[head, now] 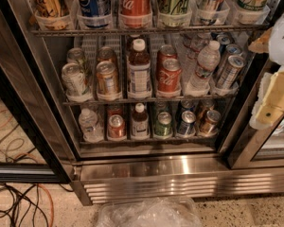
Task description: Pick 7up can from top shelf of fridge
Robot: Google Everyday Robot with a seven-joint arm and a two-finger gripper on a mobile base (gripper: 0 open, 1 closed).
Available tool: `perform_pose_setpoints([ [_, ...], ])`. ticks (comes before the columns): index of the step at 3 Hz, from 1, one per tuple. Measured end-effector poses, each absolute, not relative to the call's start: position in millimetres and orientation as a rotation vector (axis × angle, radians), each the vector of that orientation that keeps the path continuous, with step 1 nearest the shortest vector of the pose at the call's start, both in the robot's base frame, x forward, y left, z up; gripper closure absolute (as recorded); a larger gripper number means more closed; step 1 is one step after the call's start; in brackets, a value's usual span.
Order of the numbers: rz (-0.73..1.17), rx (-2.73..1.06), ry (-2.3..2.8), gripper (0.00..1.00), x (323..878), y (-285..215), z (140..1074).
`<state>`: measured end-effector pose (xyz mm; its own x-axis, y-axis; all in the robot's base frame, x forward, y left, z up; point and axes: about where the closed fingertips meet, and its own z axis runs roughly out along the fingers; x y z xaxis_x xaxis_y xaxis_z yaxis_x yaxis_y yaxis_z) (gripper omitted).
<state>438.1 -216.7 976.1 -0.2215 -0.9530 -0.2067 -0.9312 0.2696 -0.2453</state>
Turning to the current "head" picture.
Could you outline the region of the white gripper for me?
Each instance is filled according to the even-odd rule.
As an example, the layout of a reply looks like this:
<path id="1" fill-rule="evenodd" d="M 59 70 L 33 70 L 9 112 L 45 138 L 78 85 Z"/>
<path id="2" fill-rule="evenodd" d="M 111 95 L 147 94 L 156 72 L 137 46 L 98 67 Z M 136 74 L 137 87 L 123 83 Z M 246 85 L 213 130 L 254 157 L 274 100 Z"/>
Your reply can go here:
<path id="1" fill-rule="evenodd" d="M 251 42 L 248 50 L 268 53 L 270 60 L 281 65 L 275 73 L 265 73 L 260 81 L 257 101 L 249 125 L 255 130 L 267 129 L 284 114 L 284 13 L 259 38 Z"/>

